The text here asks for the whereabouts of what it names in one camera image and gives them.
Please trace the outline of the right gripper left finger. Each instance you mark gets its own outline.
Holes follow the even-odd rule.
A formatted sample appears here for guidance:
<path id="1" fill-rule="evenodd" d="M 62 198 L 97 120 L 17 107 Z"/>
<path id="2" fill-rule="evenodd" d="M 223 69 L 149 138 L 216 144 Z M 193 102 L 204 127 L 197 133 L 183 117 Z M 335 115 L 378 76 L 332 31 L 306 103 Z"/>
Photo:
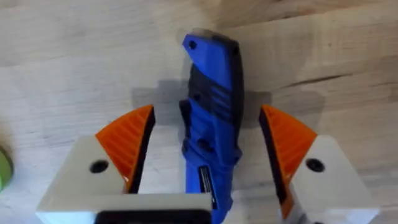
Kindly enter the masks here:
<path id="1" fill-rule="evenodd" d="M 154 107 L 136 108 L 94 135 L 78 138 L 42 197 L 37 209 L 50 211 L 60 203 L 92 196 L 137 193 Z"/>

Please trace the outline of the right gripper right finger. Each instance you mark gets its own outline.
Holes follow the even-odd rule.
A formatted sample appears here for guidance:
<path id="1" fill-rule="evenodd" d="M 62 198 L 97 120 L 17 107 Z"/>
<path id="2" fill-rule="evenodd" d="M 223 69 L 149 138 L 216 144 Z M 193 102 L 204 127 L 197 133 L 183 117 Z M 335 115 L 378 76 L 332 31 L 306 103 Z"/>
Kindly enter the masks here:
<path id="1" fill-rule="evenodd" d="M 379 206 L 338 142 L 270 105 L 259 113 L 282 223 L 368 224 Z"/>

